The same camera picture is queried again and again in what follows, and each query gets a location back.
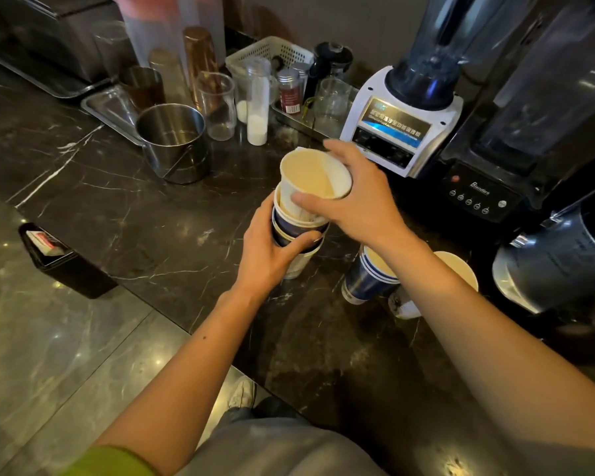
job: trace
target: blender control panel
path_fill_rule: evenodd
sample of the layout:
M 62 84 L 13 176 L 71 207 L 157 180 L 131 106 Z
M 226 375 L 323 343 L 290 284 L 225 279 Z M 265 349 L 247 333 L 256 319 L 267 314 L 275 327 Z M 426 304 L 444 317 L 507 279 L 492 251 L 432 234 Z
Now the blender control panel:
M 357 127 L 355 130 L 353 142 L 403 169 L 408 166 L 414 156 L 411 151 L 389 143 L 361 127 Z
M 522 199 L 516 192 L 458 162 L 441 181 L 439 191 L 459 207 L 491 222 L 501 222 Z

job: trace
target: shoe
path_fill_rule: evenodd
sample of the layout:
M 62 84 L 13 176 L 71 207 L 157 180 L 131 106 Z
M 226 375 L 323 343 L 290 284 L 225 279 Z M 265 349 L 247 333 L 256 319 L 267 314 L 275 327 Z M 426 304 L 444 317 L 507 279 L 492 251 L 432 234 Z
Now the shoe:
M 242 376 L 234 386 L 228 408 L 253 408 L 256 401 L 256 383 L 247 376 Z

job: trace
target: wall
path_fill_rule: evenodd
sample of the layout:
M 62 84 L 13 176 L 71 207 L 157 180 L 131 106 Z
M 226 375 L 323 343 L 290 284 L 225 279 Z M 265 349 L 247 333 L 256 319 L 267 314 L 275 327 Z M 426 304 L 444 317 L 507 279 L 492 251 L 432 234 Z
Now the wall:
M 225 23 L 255 38 L 304 48 L 339 42 L 355 55 L 361 79 L 395 64 L 412 46 L 427 0 L 223 0 Z

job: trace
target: pants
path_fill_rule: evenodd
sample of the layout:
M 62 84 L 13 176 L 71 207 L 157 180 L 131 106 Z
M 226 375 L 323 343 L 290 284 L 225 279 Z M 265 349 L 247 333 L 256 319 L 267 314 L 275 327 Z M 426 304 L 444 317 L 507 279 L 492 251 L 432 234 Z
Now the pants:
M 225 427 L 227 424 L 246 419 L 261 419 L 262 417 L 292 417 L 308 424 L 300 414 L 285 402 L 274 396 L 263 399 L 256 407 L 252 408 L 231 408 L 225 413 L 216 424 L 214 431 Z

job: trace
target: hand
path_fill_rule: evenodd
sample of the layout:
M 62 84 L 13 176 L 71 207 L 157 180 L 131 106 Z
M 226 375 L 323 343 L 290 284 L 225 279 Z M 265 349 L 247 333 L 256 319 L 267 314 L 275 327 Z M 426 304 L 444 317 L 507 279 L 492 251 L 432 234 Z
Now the hand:
M 262 202 L 245 232 L 242 259 L 234 289 L 242 289 L 260 302 L 277 286 L 289 264 L 322 234 L 316 230 L 303 233 L 288 246 L 278 247 L 271 235 L 273 192 Z
M 353 143 L 325 140 L 324 146 L 348 167 L 353 176 L 353 188 L 340 200 L 294 193 L 293 202 L 332 220 L 350 237 L 372 248 L 379 239 L 392 240 L 393 233 L 405 229 L 405 224 L 392 198 L 386 175 Z

